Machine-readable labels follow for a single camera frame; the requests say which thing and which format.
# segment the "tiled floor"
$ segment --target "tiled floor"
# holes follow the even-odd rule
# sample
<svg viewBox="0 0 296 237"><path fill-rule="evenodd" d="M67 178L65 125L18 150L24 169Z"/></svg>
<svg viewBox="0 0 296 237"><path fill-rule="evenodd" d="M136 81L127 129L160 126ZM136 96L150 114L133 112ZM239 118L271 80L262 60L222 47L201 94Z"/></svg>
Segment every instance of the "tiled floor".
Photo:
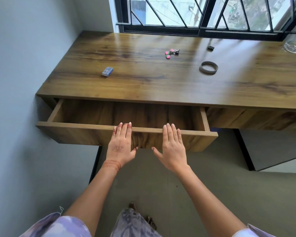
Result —
<svg viewBox="0 0 296 237"><path fill-rule="evenodd" d="M105 159L103 148L99 167ZM203 152L187 154L203 183L244 223L270 234L296 236L296 174L251 172L232 130L222 130ZM114 180L96 236L109 236L116 218L134 201L164 237L207 236L193 203L177 177L151 150L140 149Z"/></svg>

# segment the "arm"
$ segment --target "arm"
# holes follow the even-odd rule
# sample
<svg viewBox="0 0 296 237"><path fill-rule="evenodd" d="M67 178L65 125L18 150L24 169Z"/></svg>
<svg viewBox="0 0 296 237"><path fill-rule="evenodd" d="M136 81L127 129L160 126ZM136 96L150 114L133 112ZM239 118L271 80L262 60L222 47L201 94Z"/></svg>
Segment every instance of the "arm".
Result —
<svg viewBox="0 0 296 237"><path fill-rule="evenodd" d="M132 124L120 123L114 127L108 146L106 160L86 190L78 197L64 215L80 219L95 235L103 203L119 169L135 158L137 148L131 151Z"/></svg>
<svg viewBox="0 0 296 237"><path fill-rule="evenodd" d="M164 125L163 154L155 147L152 149L166 168L178 176L210 236L231 237L246 228L244 223L206 188L187 164L180 129L176 130L174 124Z"/></svg>

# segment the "roll of tape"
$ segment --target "roll of tape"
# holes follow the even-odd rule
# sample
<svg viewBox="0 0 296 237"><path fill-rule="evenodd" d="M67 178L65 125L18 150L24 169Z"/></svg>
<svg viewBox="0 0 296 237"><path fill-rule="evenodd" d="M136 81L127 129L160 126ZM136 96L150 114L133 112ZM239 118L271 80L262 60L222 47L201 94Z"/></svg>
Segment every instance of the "roll of tape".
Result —
<svg viewBox="0 0 296 237"><path fill-rule="evenodd" d="M204 69L203 66L205 66L205 65L212 66L214 68L214 70L213 71L210 71L210 70ZM202 62L202 64L199 66L199 70L201 72L203 72L203 73L214 75L217 72L217 70L218 70L218 66L214 62Z"/></svg>

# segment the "person's left hand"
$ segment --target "person's left hand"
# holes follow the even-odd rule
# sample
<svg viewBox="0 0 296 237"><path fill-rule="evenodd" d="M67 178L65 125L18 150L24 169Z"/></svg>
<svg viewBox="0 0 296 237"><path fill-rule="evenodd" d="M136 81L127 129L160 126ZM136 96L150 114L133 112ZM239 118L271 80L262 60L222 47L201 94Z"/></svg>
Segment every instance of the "person's left hand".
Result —
<svg viewBox="0 0 296 237"><path fill-rule="evenodd" d="M106 160L114 161L120 164L120 168L135 158L138 147L131 151L132 143L132 123L121 122L118 127L114 127L111 141L106 153Z"/></svg>

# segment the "wooden drawer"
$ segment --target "wooden drawer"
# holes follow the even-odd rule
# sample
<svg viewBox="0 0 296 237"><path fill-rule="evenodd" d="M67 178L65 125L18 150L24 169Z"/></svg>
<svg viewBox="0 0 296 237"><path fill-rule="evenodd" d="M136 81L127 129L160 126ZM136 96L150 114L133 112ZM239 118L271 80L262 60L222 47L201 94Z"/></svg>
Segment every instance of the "wooden drawer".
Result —
<svg viewBox="0 0 296 237"><path fill-rule="evenodd" d="M107 146L120 122L132 123L132 148L162 149L166 123L181 130L189 151L203 151L218 136L203 107L97 100L60 99L48 121L36 126L58 143Z"/></svg>

